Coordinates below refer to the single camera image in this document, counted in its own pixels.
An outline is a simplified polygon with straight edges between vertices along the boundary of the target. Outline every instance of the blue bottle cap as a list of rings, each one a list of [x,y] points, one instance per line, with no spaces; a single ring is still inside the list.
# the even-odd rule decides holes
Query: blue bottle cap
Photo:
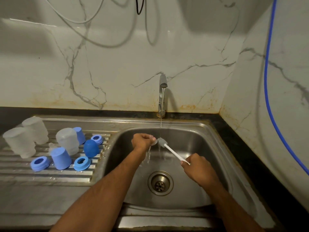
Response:
[[[84,144],[84,153],[88,158],[91,158],[100,153],[100,149],[94,140],[87,140]]]
[[[50,153],[54,161],[55,167],[58,170],[66,169],[72,164],[72,159],[68,152],[63,147],[57,147]]]
[[[101,135],[94,135],[91,137],[91,140],[94,140],[96,142],[97,145],[100,145],[103,143],[103,138]]]
[[[79,142],[79,144],[84,144],[85,141],[86,141],[86,138],[85,138],[85,135],[82,131],[82,128],[81,127],[75,127],[73,128],[75,131],[76,131],[76,134],[77,134],[77,140]]]
[[[38,172],[50,165],[50,160],[46,156],[40,156],[31,161],[30,166],[33,171]]]
[[[74,161],[74,169],[76,171],[83,171],[89,168],[91,160],[87,156],[81,156]]]

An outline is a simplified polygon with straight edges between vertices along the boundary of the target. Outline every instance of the stainless steel sink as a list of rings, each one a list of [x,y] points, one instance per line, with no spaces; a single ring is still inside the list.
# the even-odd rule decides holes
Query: stainless steel sink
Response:
[[[51,142],[65,127],[79,126],[89,138],[105,136],[91,168],[53,166],[34,173],[29,159],[13,154],[0,140],[0,229],[51,227],[91,185],[112,171],[131,151],[134,133],[159,137],[157,119],[41,116]],[[274,225],[229,150],[208,121],[164,120],[161,137],[186,158],[198,153],[209,160],[226,190],[264,228]],[[48,155],[48,145],[37,146],[36,156]],[[74,158],[84,155],[83,148]],[[187,177],[179,160],[153,146],[134,175],[115,225],[136,230],[205,230],[223,226],[208,195]]]
[[[123,132],[111,150],[105,175],[117,167],[133,150],[131,139],[134,133],[148,133],[159,137],[159,128],[133,128]],[[199,153],[204,156],[211,162],[225,188],[227,190],[231,188],[225,167],[215,155],[214,150],[210,148],[203,134],[185,128],[170,128],[162,129],[161,137],[183,158],[193,153]],[[157,171],[163,171],[168,174],[163,177],[167,179],[168,189],[165,187],[166,184],[162,184],[163,181],[160,179],[153,182],[158,184],[157,189],[149,184],[152,178],[156,177],[156,174],[152,174]],[[169,187],[171,187],[169,182],[173,183],[170,191],[168,191]],[[163,197],[160,190],[168,191],[169,193],[164,194]],[[155,145],[151,148],[150,153],[147,153],[146,159],[137,169],[126,195],[125,203],[150,208],[179,209],[210,205],[211,200],[205,191],[184,173],[180,161],[171,152],[164,148],[161,148],[159,151],[158,145]]]

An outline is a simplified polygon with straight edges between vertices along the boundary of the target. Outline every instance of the blue cable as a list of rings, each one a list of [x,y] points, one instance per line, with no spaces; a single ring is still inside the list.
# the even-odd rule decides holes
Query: blue cable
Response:
[[[270,109],[269,100],[268,100],[268,91],[267,91],[267,69],[268,69],[268,58],[269,58],[269,49],[270,49],[270,42],[271,42],[271,36],[272,36],[272,27],[273,22],[275,18],[275,10],[276,10],[276,4],[277,0],[273,0],[272,4],[272,13],[271,13],[271,19],[270,19],[270,26],[269,26],[269,34],[268,34],[268,42],[267,42],[267,48],[266,48],[266,56],[265,56],[265,68],[264,68],[264,93],[265,93],[265,102],[266,107],[268,111],[268,115],[270,117],[270,120],[272,122],[273,127],[275,128],[280,140],[288,150],[288,152],[291,154],[291,156],[296,160],[296,162],[301,166],[301,168],[309,175],[309,169],[302,163],[302,161],[296,156],[296,154],[293,152],[292,148],[288,145],[286,140],[284,139],[283,135],[280,132],[280,129],[278,128],[276,121],[272,115],[272,111]]]

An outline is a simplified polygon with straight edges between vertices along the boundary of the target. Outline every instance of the drain strainer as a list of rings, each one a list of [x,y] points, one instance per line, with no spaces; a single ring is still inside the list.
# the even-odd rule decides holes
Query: drain strainer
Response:
[[[164,171],[156,171],[148,178],[148,187],[155,195],[169,194],[174,186],[172,177]]]

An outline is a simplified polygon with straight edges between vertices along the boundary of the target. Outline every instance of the faucet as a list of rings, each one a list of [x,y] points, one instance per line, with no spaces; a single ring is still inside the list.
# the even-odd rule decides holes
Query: faucet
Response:
[[[159,85],[160,85],[160,87],[159,87],[159,104],[158,104],[157,117],[161,118],[161,115],[162,115],[162,117],[165,116],[163,89],[168,87],[168,81],[167,81],[166,76],[164,74],[160,75],[160,84]]]

